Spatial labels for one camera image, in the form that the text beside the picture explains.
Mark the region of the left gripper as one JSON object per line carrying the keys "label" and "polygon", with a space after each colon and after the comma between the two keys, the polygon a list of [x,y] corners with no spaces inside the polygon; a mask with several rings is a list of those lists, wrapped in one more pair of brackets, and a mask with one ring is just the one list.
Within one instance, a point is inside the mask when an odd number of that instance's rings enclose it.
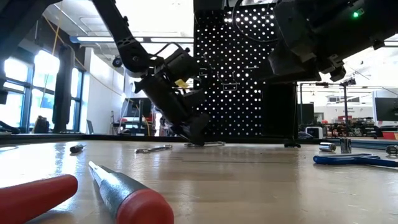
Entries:
{"label": "left gripper", "polygon": [[181,94],[161,74],[148,75],[134,83],[135,92],[144,92],[165,119],[166,125],[180,134],[190,143],[203,146],[205,137],[203,130],[210,117],[205,113],[197,113],[194,107],[205,100],[202,90],[189,91]]}

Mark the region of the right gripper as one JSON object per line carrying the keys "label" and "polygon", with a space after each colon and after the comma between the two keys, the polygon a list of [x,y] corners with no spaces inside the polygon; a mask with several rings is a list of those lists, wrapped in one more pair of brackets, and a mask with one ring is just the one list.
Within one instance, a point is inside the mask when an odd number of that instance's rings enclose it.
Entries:
{"label": "right gripper", "polygon": [[268,56],[268,83],[293,83],[306,81],[321,81],[317,58],[302,62],[291,52],[283,40],[279,40],[274,50]]}

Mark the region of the blue T-handle hex key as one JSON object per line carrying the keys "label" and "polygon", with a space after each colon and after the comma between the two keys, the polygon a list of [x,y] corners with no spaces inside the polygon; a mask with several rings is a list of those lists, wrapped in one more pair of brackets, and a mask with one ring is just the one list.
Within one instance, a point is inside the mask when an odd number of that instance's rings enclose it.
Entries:
{"label": "blue T-handle hex key", "polygon": [[398,168],[398,162],[381,159],[374,154],[337,154],[314,156],[313,161],[322,165],[367,165]]}

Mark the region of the black perforated pegboard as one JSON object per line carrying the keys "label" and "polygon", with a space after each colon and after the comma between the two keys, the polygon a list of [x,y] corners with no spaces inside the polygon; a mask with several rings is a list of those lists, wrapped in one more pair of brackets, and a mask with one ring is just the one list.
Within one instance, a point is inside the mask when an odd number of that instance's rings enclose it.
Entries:
{"label": "black perforated pegboard", "polygon": [[[210,116],[204,130],[208,138],[267,138],[262,135],[262,92],[271,74],[266,68],[273,51],[277,26],[273,3],[254,1],[237,9],[202,10],[194,14],[193,53],[200,63],[205,54],[215,68],[212,75],[201,75],[193,87],[203,90],[204,102],[195,107]],[[258,66],[257,69],[244,69]],[[234,72],[237,91],[223,91],[216,73],[231,81]]]}

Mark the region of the black pegboard stand box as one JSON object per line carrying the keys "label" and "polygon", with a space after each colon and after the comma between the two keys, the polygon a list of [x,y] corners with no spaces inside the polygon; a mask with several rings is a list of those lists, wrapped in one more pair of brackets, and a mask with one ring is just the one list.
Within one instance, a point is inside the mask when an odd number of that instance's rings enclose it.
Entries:
{"label": "black pegboard stand box", "polygon": [[267,138],[297,137],[297,85],[266,84],[262,92],[262,135]]}

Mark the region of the dark workstation monitor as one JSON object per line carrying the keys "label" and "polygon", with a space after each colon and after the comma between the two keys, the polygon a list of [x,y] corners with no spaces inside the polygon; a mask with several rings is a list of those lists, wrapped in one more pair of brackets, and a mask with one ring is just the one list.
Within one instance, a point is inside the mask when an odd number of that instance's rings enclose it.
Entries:
{"label": "dark workstation monitor", "polygon": [[122,108],[123,116],[149,118],[152,115],[152,102],[148,98],[126,98]]}

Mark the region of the black pole stand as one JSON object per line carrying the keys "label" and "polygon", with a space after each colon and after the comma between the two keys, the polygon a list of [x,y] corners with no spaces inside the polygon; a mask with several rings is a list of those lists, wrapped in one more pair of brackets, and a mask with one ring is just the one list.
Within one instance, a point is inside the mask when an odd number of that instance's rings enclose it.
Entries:
{"label": "black pole stand", "polygon": [[330,83],[330,82],[300,82],[298,84],[299,87],[299,98],[300,98],[300,103],[299,103],[299,110],[300,110],[300,123],[303,124],[303,86],[314,86],[315,88],[322,87],[322,88],[330,88],[331,86],[335,88],[342,88],[343,89],[343,100],[339,98],[339,100],[336,100],[335,103],[341,103],[343,102],[345,113],[345,124],[348,124],[348,98],[347,98],[347,89],[349,86],[353,86],[356,84],[355,78],[349,78],[347,80],[344,80],[343,82],[338,82],[338,83]]}

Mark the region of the long double-prong metal hook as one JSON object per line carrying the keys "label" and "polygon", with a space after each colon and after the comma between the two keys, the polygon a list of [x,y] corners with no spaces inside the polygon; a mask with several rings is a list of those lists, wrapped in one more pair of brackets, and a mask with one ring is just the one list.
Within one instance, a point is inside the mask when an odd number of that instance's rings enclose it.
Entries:
{"label": "long double-prong metal hook", "polygon": [[221,83],[223,91],[237,91],[239,83],[235,79],[234,72],[229,75],[232,78],[231,81],[225,81],[220,72],[216,73],[218,81]]}
{"label": "long double-prong metal hook", "polygon": [[201,70],[201,75],[212,75],[215,72],[215,68],[211,65],[209,62],[207,56],[203,54],[200,57],[200,70]]}

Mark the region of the small white device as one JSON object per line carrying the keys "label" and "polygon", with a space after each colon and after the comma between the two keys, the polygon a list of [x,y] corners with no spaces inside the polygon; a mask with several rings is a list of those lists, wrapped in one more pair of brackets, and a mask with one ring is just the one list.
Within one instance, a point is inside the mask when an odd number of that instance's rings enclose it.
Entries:
{"label": "small white device", "polygon": [[323,128],[319,126],[308,126],[305,132],[315,139],[323,139]]}

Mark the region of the black pegboard foot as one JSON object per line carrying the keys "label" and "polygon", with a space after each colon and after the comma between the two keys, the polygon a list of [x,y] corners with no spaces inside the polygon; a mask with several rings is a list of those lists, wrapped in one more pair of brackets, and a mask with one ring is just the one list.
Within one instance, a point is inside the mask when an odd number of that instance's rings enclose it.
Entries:
{"label": "black pegboard foot", "polygon": [[294,137],[285,138],[283,140],[283,144],[285,148],[301,148],[301,145],[296,142],[296,139]]}

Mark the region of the black computer monitor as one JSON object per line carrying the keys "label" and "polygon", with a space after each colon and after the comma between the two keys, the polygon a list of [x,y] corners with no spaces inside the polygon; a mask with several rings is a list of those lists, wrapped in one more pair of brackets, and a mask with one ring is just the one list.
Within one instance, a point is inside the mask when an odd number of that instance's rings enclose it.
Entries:
{"label": "black computer monitor", "polygon": [[375,98],[377,121],[398,121],[398,98]]}

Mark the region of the black room column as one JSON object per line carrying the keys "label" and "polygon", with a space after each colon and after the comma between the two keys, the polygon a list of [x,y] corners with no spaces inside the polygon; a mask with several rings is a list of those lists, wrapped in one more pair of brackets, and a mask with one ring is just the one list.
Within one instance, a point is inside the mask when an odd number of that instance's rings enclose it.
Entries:
{"label": "black room column", "polygon": [[75,51],[67,44],[60,46],[60,65],[56,76],[52,122],[55,133],[65,132],[70,118],[72,71],[75,66]]}

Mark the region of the ceiling light strip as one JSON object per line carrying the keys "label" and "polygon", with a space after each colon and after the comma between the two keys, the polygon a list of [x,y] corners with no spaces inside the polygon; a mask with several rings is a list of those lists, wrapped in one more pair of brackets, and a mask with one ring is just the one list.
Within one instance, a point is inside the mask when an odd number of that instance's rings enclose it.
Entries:
{"label": "ceiling light strip", "polygon": [[[193,37],[136,37],[136,40],[142,43],[167,43],[176,42],[178,44],[192,44]],[[70,36],[70,41],[73,43],[112,43],[112,37],[105,36]]]}

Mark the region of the black bag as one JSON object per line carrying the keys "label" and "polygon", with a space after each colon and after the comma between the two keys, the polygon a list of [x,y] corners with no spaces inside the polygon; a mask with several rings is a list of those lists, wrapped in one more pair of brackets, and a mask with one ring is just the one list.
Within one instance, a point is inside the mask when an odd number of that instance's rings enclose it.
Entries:
{"label": "black bag", "polygon": [[34,134],[46,134],[49,132],[49,122],[47,121],[47,118],[43,116],[38,116],[34,127],[32,128],[32,132]]}

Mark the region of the black aluminium table frame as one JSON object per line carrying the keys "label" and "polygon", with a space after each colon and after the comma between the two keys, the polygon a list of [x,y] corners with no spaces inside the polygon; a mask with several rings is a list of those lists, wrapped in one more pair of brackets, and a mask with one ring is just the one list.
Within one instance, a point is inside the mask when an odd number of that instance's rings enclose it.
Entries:
{"label": "black aluminium table frame", "polygon": [[138,142],[188,142],[179,137],[120,136],[104,134],[21,134],[19,128],[0,121],[0,146],[66,141],[138,141]]}

